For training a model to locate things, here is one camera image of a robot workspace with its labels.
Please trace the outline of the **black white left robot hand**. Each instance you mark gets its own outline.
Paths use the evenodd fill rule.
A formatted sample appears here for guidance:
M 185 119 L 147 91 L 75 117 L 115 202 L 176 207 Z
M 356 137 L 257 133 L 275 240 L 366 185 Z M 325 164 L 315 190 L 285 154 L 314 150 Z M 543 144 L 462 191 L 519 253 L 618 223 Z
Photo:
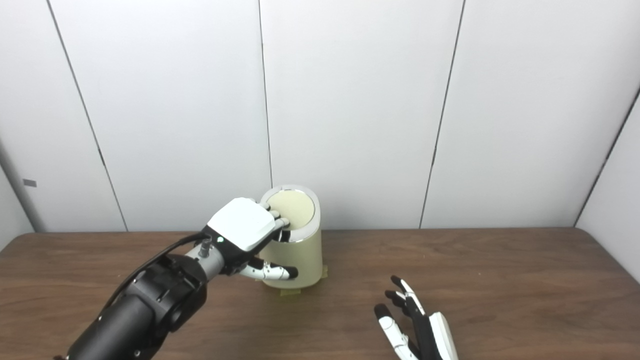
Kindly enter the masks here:
M 291 281 L 298 277 L 294 266 L 261 259 L 258 254 L 281 239 L 290 221 L 267 203 L 239 197 L 218 210 L 202 229 L 205 239 L 188 256 L 198 260 L 206 279 L 241 275 L 254 280 Z

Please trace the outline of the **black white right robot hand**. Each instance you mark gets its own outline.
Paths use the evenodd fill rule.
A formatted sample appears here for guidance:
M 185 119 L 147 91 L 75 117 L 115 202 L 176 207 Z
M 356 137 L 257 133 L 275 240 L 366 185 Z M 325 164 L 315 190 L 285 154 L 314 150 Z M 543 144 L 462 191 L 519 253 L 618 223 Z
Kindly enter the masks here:
M 392 275 L 390 280 L 399 290 L 386 291 L 384 295 L 409 317 L 417 341 L 415 344 L 402 331 L 384 303 L 378 303 L 374 314 L 395 355 L 400 360 L 457 360 L 457 347 L 446 317 L 438 311 L 428 312 L 404 279 Z

